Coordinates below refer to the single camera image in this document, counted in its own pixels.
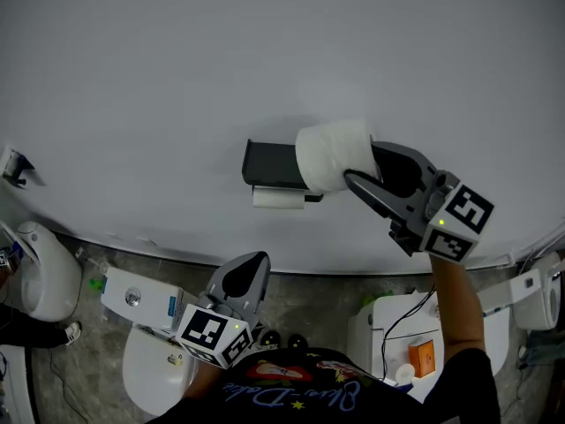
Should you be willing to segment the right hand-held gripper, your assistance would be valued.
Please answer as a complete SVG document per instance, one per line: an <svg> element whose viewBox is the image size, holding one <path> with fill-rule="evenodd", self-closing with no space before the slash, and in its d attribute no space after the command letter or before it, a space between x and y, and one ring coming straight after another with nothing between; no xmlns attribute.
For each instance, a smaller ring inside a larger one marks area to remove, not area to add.
<svg viewBox="0 0 565 424"><path fill-rule="evenodd" d="M372 142L379 178L347 170L347 187L383 218L389 235L407 253L427 253L464 263L478 245L494 204L446 170L437 170L419 151L385 141ZM415 205L415 193L425 193Z"/></svg>

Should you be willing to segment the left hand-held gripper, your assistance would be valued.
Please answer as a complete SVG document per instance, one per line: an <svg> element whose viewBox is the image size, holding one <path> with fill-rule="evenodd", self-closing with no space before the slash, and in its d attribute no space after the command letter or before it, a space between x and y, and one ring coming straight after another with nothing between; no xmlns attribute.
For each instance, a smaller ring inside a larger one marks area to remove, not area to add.
<svg viewBox="0 0 565 424"><path fill-rule="evenodd" d="M212 275L207 293L190 293L175 339L194 358L227 369L237 364L254 342L257 309L270 274L264 251L228 261Z"/></svg>

